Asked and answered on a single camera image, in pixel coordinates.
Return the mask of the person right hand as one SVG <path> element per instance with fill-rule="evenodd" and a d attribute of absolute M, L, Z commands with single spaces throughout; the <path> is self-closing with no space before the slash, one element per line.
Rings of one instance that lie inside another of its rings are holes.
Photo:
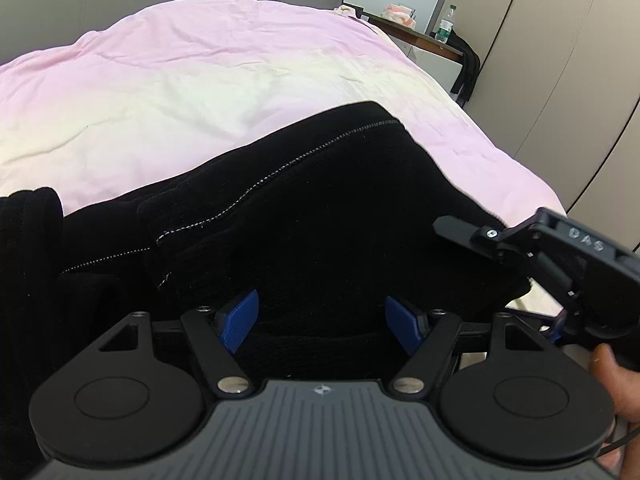
<path fill-rule="evenodd" d="M 628 422 L 628 429 L 634 431 L 640 422 L 640 376 L 617 364 L 608 344 L 599 344 L 591 355 L 590 373 L 605 386 L 614 401 L 615 413 Z M 598 462 L 609 471 L 620 473 L 622 480 L 640 479 L 639 436 L 625 445 L 598 458 Z"/>

